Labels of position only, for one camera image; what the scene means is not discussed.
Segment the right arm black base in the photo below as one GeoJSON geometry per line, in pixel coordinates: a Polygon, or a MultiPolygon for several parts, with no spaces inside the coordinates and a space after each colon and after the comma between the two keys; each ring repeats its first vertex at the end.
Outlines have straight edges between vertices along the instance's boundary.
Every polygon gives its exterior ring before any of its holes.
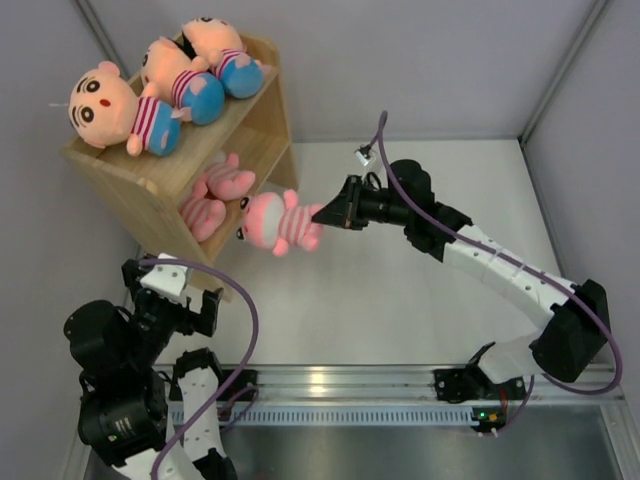
{"type": "Polygon", "coordinates": [[[475,400],[523,400],[526,394],[522,377],[495,384],[474,365],[435,369],[433,377],[437,399],[450,404],[475,400]]]}

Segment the pink striped plush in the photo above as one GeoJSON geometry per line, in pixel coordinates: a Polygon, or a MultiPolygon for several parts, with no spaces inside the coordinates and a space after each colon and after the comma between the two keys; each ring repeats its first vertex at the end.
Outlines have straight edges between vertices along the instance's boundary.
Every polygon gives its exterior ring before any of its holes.
{"type": "Polygon", "coordinates": [[[179,213],[195,240],[203,242],[224,222],[226,205],[210,195],[205,183],[198,182],[179,207],[179,213]]]}
{"type": "Polygon", "coordinates": [[[243,217],[236,230],[239,240],[277,257],[286,255],[292,246],[307,252],[318,248],[323,226],[312,217],[322,204],[301,205],[297,192],[289,189],[282,195],[265,192],[244,197],[240,207],[243,217]]]}
{"type": "Polygon", "coordinates": [[[253,171],[240,168],[236,153],[220,151],[196,180],[192,193],[199,198],[210,195],[222,201],[236,200],[249,192],[255,179],[253,171]]]}

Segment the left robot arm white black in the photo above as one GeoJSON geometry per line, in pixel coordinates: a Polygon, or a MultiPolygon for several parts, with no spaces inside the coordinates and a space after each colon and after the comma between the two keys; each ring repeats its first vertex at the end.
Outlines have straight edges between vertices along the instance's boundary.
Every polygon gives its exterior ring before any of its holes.
{"type": "Polygon", "coordinates": [[[133,300],[79,307],[63,333],[81,368],[80,440],[129,479],[234,479],[221,441],[217,401],[244,368],[224,370],[208,348],[185,352],[171,375],[155,364],[176,333],[212,336],[221,290],[204,291],[199,312],[182,293],[191,270],[207,266],[170,255],[122,266],[133,300]]]}

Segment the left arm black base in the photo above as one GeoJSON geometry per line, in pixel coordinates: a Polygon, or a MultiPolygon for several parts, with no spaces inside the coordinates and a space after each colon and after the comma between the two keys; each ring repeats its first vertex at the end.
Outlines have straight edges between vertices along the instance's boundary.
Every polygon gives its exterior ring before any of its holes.
{"type": "Polygon", "coordinates": [[[254,369],[242,370],[230,386],[218,397],[218,402],[248,402],[255,397],[257,385],[258,371],[254,369]]]}

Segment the boy plush doll blue pants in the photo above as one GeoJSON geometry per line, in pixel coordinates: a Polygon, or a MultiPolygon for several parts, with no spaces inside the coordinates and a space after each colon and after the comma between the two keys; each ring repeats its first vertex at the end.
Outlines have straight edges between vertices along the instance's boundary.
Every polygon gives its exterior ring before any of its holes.
{"type": "Polygon", "coordinates": [[[184,121],[209,125],[223,112],[226,93],[209,71],[208,62],[199,56],[189,58],[167,37],[160,37],[148,47],[140,79],[144,87],[153,84],[161,100],[183,111],[184,121]]]}

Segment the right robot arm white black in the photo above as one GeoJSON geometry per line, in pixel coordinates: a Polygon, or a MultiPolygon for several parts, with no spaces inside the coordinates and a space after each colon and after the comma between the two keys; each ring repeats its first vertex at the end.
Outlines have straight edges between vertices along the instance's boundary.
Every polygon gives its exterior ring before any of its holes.
{"type": "Polygon", "coordinates": [[[472,357],[466,382],[475,395],[491,396],[504,382],[526,375],[575,382],[607,342],[604,287],[526,265],[470,217],[437,201],[429,174],[414,160],[392,162],[387,182],[383,187],[374,173],[348,176],[313,221],[354,231],[370,222],[400,226],[418,251],[488,286],[529,319],[532,333],[489,342],[472,357]]]}

